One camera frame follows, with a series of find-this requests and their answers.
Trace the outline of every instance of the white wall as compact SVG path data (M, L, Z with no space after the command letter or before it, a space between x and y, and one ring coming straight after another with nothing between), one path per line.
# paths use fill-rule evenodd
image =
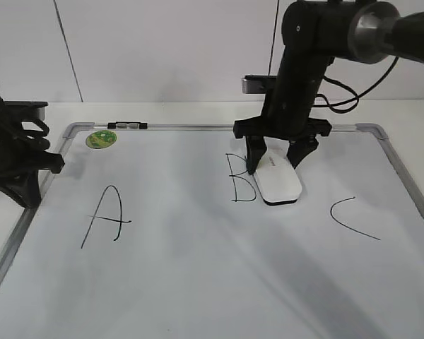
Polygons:
M0 94L80 100L52 0L0 0Z
M402 15L424 0L390 0ZM278 28L291 0L281 0ZM238 101L240 78L268 70L276 0L58 0L85 101ZM277 30L272 73L283 46ZM327 75L358 92L390 60L336 60ZM6 100L79 101L53 0L0 0L0 85ZM348 93L324 86L330 98ZM400 61L369 97L424 97L424 65Z
M401 16L424 11L424 0L386 0L397 7ZM281 0L280 13L278 16L278 29L276 45L273 57L272 74L278 72L279 62L283 53L281 40L281 22L288 5L292 0ZM347 60L337 59L327 70L326 75L338 79L357 93L369 88L388 69L393 57L389 57L379 64L364 65ZM324 83L320 90L330 99L349 98L351 95L345 90ZM371 99L422 99L424 98L424 65L414 61L400 60L391 75L366 98Z
M276 0L58 1L85 101L255 100Z

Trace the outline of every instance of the wire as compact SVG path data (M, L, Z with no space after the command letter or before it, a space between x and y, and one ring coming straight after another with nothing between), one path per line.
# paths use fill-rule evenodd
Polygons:
M358 104L360 103L360 98L358 97L357 92L354 91L354 89L352 89L352 87L343 84L341 81L331 79L331 78L327 78L326 76L324 76L324 81L326 81L327 83L330 83L332 85L338 86L340 88L343 88L344 90L347 90L355 98L355 103L351 107L345 108L345 109L340 109L340 108L333 107L332 104L330 104L330 101L328 101L328 98L325 95L323 95L323 94L316 95L316 97L321 97L322 99L325 100L327 107L332 112L337 113L337 114L345 114L345 113L349 113L350 111L353 111L358 106Z
M278 25L278 14L280 12L280 0L276 2L276 15L275 15L275 25L273 27L273 36L271 38L271 50L270 50L270 61L269 61L269 76L271 72L271 62L273 61L273 50L275 48L275 37L276 37L276 26Z
M386 79L387 78L387 76L392 72L392 70L394 69L394 67L397 65L397 62L399 61L399 57L395 57L394 58L394 60L393 60L393 62L391 63L391 66L387 69L387 71L383 74L383 76L378 80L378 81L376 81L375 83L374 83L374 85L372 85L372 86L370 86L367 90L365 90L364 92L362 92L361 94L359 94L359 95L356 95L355 97L353 97L352 99L349 99L349 100L345 100L345 101L342 101L342 102L335 102L335 103L333 103L333 104L330 104L330 102L329 102L329 100L328 100L328 98L325 96L325 95L323 95L323 94L318 94L317 95L317 97L321 97L322 99L324 99L325 100L325 102L326 102L326 104L321 104L321 105L314 105L313 107L314 108L329 108L329 109L331 109L331 108L335 108L335 107L340 107L340 106L344 106L344 105L347 105L347 104L350 104L351 102L358 102L362 97L365 97L368 93L370 93L370 92L372 92L378 85L380 85L380 83L382 83L383 81L384 81L384 79ZM353 110L353 109L355 109L356 107L358 106L358 103L356 104L356 105L353 105L346 113L348 113L349 111L351 111L351 110Z

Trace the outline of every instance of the whiteboard frame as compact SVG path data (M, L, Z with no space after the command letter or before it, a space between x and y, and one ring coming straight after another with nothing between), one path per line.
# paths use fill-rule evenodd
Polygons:
M121 123L121 128L116 130L131 129L135 131L144 132L149 131L232 131L232 125L179 125L179 124L148 124L147 129L140 129L140 123ZM80 131L94 131L101 129L108 129L109 124L96 124L94 122L77 122L69 125L65 130L61 142L56 147L56 153L66 156L73 139ZM338 132L356 132L356 133L371 133L381 145L385 155L390 161L391 165L398 174L402 184L405 186L411 200L415 203L421 217L424 219L424 195L414 182L410 173L402 163L397 152L392 147L389 137L384 129L376 124L356 124L356 125L335 125L331 130L332 133ZM41 196L44 198L49 190L55 174L50 172L46 173L41 182ZM28 231L31 222L37 212L37 208L27 208L23 211L16 226L10 237L6 240L3 248L0 251L0 285L5 278L8 269L11 267L14 258L19 250L25 234Z

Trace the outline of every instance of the black marker writing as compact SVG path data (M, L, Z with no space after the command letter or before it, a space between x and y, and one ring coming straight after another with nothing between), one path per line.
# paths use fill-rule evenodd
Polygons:
M116 194L118 196L118 200L119 200L119 219L118 220L97 216L100 204L102 203L102 200L104 199L105 193L107 193L108 189L114 189L114 191L116 192ZM105 187L105 189L104 189L104 191L103 191L103 193L100 197L98 206L96 207L96 211L94 212L94 215L91 216L90 226L88 227L88 231L86 231L85 237L83 238L82 245L80 247L81 249L83 248L83 246L85 246L86 239L88 238L88 235L90 234L90 231L91 231L91 228L93 227L93 223L94 223L95 219L102 219L102 220L108 220L108 221L119 223L118 235L116 236L116 238L113 239L114 242L117 241L119 239L119 237L121 236L122 224L132 222L131 220L130 221L123 221L122 220L122 200L121 200L121 195L119 194L119 191L116 188L116 186L109 185L109 186Z
M239 173L239 174L234 174L234 172L232 171L232 166L231 166L231 161L230 161L230 155L231 156L234 156L234 157L238 157L239 159L241 159L241 160L243 160L245 163L247 162L243 157L240 157L239 155L236 155L236 154L233 154L233 153L226 153L226 158L228 159L228 164L229 164L229 169L230 169L230 171L231 171L231 175L230 175L230 177L232 178L232 184L234 185L234 196L235 196L235 198L232 200L232 201L234 201L234 202L238 202L238 201L240 201L240 202L251 202L251 201L255 201L256 200L256 197L257 197L257 195L256 195L256 190L254 189L254 186L252 185L252 183L251 182L249 182L248 180L246 180L245 178L242 178L241 177L241 175L243 175L243 174L245 174L245 173L247 173L248 171L244 171L244 172L242 172L242 173ZM250 186L251 186L251 188L253 189L253 193L254 193L254 197L252 198L252 199L249 199L249 200L242 200L242 199L238 199L237 198L237 186L235 185L235 180L236 179L241 179L241 180L243 180L243 181L245 181L245 182L247 182Z
M333 218L333 220L334 220L334 221L336 221L338 224L340 224L340 225L344 226L345 228L348 228L348 229L350 229L350 230L352 230L352 231L354 231L354 232L357 232L357 233L359 233L359 234L361 234L361 235L365 235L366 237L369 237L369 238L372 238L372 239L375 239L375 240L380 240L380 238L373 237L372 235L369 235L369 234L366 234L366 233L364 233L364 232L361 232L361 231L355 230L354 228L349 227L349 226L347 226L347 225L343 224L342 222L340 222L339 220L337 220L337 219L334 217L334 215L333 215L333 209L334 209L334 208L335 208L338 204L343 203L344 201L349 201L349 200L353 200L353 199L355 199L355 197L353 197L353 198L347 198L347 199L344 199L344 200L338 201L337 203L334 203L334 204L331 206L331 208L330 208L330 216Z

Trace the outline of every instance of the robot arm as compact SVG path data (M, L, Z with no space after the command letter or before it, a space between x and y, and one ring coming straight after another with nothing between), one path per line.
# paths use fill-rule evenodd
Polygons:
M400 18L387 2L298 0L285 12L281 31L285 50L276 79L245 79L247 88L266 93L261 116L234 125L235 137L246 138L250 174L266 151L265 136L289 140L288 159L296 167L317 149L317 134L329 135L331 125L309 115L335 58L375 64L395 55L424 63L424 13Z
M41 120L46 102L4 102L0 97L0 191L26 208L41 201L38 171L60 173L61 155L45 152L49 128ZM22 123L32 122L40 130L26 130Z

